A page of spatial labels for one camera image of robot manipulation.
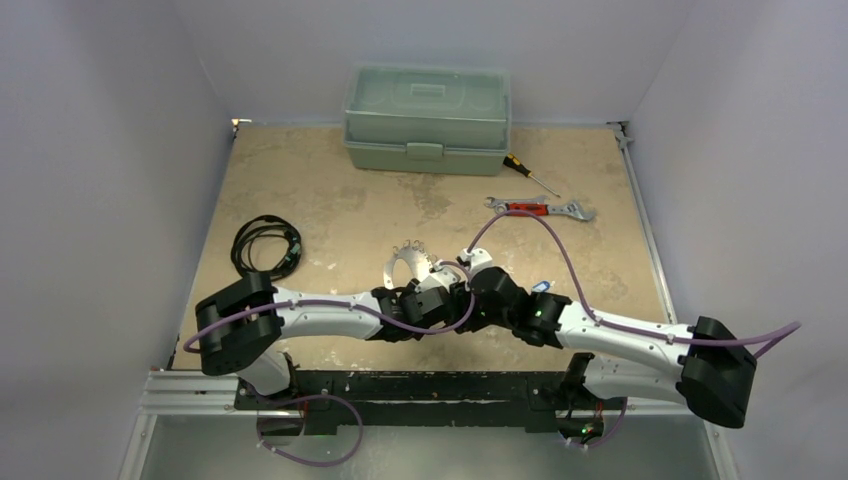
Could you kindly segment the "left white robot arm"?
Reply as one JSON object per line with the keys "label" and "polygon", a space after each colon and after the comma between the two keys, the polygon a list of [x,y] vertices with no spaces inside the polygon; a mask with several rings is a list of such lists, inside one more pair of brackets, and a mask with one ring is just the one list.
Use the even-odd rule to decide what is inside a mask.
{"label": "left white robot arm", "polygon": [[235,374],[272,408],[297,399],[292,360],[277,354],[282,339],[338,336],[389,343],[458,329],[476,305],[465,282],[375,288],[318,295],[278,289],[266,274],[246,277],[195,307],[197,333],[183,343],[208,376]]}

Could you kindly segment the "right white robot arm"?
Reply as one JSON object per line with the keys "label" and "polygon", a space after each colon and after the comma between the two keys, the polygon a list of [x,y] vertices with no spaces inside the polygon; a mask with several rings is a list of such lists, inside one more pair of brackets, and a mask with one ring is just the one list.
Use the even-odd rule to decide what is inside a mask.
{"label": "right white robot arm", "polygon": [[586,365],[561,381],[573,406],[637,397],[684,405],[726,428],[745,424],[758,361],[716,319],[652,324],[589,312],[567,296],[527,292],[500,267],[474,272],[470,292],[476,306],[469,324],[503,327],[532,346],[589,352]]}

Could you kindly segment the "silver metal key holder plate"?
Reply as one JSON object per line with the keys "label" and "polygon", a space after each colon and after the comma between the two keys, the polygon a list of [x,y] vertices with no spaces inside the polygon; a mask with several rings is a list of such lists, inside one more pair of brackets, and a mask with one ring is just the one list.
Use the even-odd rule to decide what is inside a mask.
{"label": "silver metal key holder plate", "polygon": [[405,240],[402,245],[394,246],[392,254],[383,267],[383,284],[387,289],[406,285],[395,279],[394,269],[398,262],[406,265],[411,277],[417,281],[426,278],[433,268],[436,258],[427,252],[425,244],[420,240]]}

